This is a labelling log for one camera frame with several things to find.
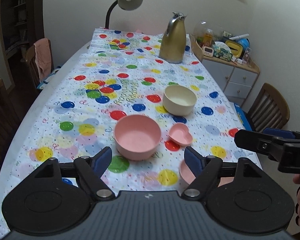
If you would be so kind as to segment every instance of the blue gripper pad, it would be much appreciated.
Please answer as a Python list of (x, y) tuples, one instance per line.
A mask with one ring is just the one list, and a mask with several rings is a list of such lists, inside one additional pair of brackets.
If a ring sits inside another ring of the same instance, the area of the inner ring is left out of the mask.
[(295, 139), (295, 135), (291, 131), (285, 131), (285, 130), (280, 130), (280, 129), (275, 129), (275, 128), (265, 128), (263, 130), (264, 134), (268, 135), (273, 135), (273, 136), (279, 136), (284, 139)]
[(184, 158), (185, 158), (185, 163), (192, 171), (193, 175), (195, 177), (198, 177), (204, 168), (202, 167), (201, 159), (199, 159), (192, 151), (190, 151), (188, 147), (185, 149)]
[(92, 161), (91, 168), (94, 173), (101, 178), (112, 161), (112, 150), (110, 147), (106, 147), (105, 152), (101, 151), (98, 154), (100, 154), (100, 156)]

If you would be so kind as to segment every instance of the pink bowl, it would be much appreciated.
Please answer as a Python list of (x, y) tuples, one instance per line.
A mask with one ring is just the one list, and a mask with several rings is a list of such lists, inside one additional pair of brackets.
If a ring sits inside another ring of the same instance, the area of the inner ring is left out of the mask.
[[(193, 175), (192, 171), (189, 169), (188, 165), (186, 164), (185, 160), (182, 160), (180, 165), (179, 165), (179, 174), (180, 177), (187, 183), (187, 184), (191, 184), (194, 179), (195, 176)], [(229, 178), (221, 178), (219, 186), (228, 184), (230, 182), (232, 182), (234, 179), (234, 177), (229, 177)]]
[(160, 138), (159, 125), (145, 115), (127, 115), (114, 127), (114, 140), (119, 153), (133, 161), (150, 158), (155, 153)]

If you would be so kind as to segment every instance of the cabinet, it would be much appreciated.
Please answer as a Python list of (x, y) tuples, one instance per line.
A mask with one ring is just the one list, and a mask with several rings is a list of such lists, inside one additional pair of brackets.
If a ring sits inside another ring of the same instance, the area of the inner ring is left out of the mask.
[(207, 57), (202, 54), (202, 49), (195, 38), (193, 36), (190, 38), (193, 53), (217, 82), (228, 100), (242, 106), (260, 74), (260, 68), (251, 59), (248, 64), (240, 65), (216, 57)]

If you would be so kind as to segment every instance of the tablecloth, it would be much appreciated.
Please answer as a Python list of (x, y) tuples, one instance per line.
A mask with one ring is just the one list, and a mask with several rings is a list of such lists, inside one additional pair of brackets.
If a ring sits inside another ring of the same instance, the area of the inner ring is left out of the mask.
[[(4, 196), (49, 157), (71, 162), (79, 156), (93, 156), (105, 146), (111, 147), (113, 158), (102, 180), (116, 194), (120, 190), (182, 192), (187, 185), (180, 179), (178, 167), (184, 147), (168, 137), (176, 122), (189, 127), (192, 147), (203, 156), (215, 155), (227, 162), (245, 156), (260, 166), (255, 153), (234, 144), (234, 135), (242, 126), (221, 89), (192, 54), (189, 37), (181, 64), (158, 57), (161, 37), (94, 31), (88, 52), (60, 80), (25, 136), (23, 147), (15, 149), (16, 162)], [(197, 96), (189, 116), (173, 116), (162, 105), (164, 89), (174, 84), (190, 88)], [(116, 122), (129, 114), (145, 114), (161, 128), (160, 145), (148, 160), (127, 160), (115, 148)], [(74, 179), (65, 182), (76, 185)], [(0, 213), (0, 236), (8, 232)]]

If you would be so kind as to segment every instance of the wooden chair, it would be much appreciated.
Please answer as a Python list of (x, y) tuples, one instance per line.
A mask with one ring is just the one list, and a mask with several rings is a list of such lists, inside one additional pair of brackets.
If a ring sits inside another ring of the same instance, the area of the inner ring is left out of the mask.
[(19, 125), (20, 120), (0, 78), (0, 168)]
[[(52, 51), (51, 51), (51, 42), (49, 42), (49, 48), (51, 53), (51, 71), (54, 69), (53, 67), (53, 60), (52, 60)], [(29, 68), (30, 75), (32, 76), (33, 84), (35, 87), (37, 87), (40, 84), (39, 80), (39, 73), (37, 64), (35, 63), (35, 48), (34, 45), (32, 45), (26, 52), (26, 64)]]
[(264, 83), (248, 114), (256, 131), (266, 127), (281, 129), (290, 119), (290, 110), (280, 92), (268, 83)]

